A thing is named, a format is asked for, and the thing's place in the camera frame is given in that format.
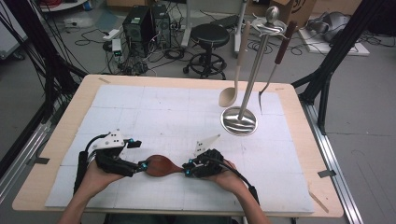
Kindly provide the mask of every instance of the floor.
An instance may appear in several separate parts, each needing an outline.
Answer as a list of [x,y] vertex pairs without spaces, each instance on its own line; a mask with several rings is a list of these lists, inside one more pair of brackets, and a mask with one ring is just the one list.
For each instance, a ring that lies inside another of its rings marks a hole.
[[[57,22],[79,9],[66,10],[54,16]],[[105,53],[102,44],[91,42],[86,46],[77,46],[81,34],[96,27],[111,30],[120,27],[124,11],[109,11],[104,4],[87,13],[94,26],[81,29],[62,29],[64,43],[74,53],[77,60],[90,73],[108,73]],[[202,22],[211,19],[202,14],[197,20]],[[101,40],[103,34],[90,33],[89,37]],[[383,38],[385,44],[392,45],[393,38]],[[279,40],[271,38],[270,42],[279,44]],[[297,34],[293,36],[290,46],[298,46],[302,40]],[[277,47],[270,44],[263,56],[258,81],[265,81],[273,68]],[[352,192],[364,223],[394,223],[396,220],[396,48],[372,45],[367,42],[363,46],[370,51],[369,57],[347,56],[335,71],[330,89],[329,104],[326,118],[326,131],[334,153],[340,163],[346,182]],[[187,48],[196,53],[199,48]],[[300,48],[301,55],[288,50],[282,64],[277,68],[274,82],[291,83],[314,72],[325,56],[308,53]],[[227,79],[234,77],[236,59],[232,54],[233,39],[216,52],[222,55],[228,66],[225,69]],[[249,49],[244,60],[240,80],[248,80],[256,52]],[[161,59],[156,63],[148,63],[148,68],[168,63]],[[183,74],[182,67],[186,62],[175,61],[148,70],[148,77],[183,77],[199,78],[194,73]],[[0,61],[0,158],[12,146],[27,122],[41,106],[44,99],[40,82],[28,59],[16,61],[8,59]],[[54,223],[59,213],[18,212],[12,210],[12,201],[18,193],[24,178],[29,174],[30,166],[26,166],[16,180],[12,190],[0,204],[2,223]],[[274,223],[290,223],[288,218],[271,217]],[[83,223],[102,223],[103,215],[86,214]],[[345,217],[339,218],[299,218],[297,223],[348,223]]]

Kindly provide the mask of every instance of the computer tower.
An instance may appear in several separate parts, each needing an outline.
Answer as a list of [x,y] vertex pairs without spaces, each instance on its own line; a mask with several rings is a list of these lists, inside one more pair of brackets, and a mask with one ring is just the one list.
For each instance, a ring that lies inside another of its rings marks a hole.
[[166,49],[171,48],[171,29],[169,14],[166,13],[166,6],[162,4],[151,7],[153,25],[155,30],[157,46]]
[[133,6],[122,23],[132,55],[147,57],[149,41],[154,37],[151,13],[148,6]]

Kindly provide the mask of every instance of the human arm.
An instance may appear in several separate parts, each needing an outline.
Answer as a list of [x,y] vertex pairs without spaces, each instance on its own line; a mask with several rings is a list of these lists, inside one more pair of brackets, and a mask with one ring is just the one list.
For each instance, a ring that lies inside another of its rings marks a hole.
[[[235,168],[234,164],[227,161],[229,165]],[[264,214],[259,204],[254,199],[244,182],[233,172],[224,170],[218,175],[212,175],[207,179],[215,182],[223,189],[230,191],[238,199],[245,212],[249,224],[269,224],[271,221]]]
[[123,178],[122,175],[104,172],[97,166],[96,161],[92,161],[77,192],[58,220],[58,224],[79,224],[90,199],[109,184],[121,178]]

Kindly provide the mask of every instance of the black stool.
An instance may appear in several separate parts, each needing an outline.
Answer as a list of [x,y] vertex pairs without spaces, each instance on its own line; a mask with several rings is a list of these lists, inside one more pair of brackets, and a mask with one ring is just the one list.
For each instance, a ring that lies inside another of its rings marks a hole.
[[184,74],[189,73],[189,68],[201,75],[201,78],[221,74],[222,79],[225,80],[225,75],[222,72],[227,67],[219,55],[212,53],[212,49],[224,46],[230,40],[230,35],[227,30],[215,24],[202,24],[194,27],[191,30],[191,39],[201,48],[205,49],[205,53],[194,55],[189,64],[183,68]]

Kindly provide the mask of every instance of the wooden spoon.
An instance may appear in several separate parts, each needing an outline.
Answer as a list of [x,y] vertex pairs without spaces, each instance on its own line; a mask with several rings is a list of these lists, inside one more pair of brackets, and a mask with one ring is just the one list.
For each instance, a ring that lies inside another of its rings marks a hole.
[[151,176],[160,177],[183,171],[183,168],[174,165],[168,158],[162,155],[152,155],[146,161],[148,161],[146,173]]

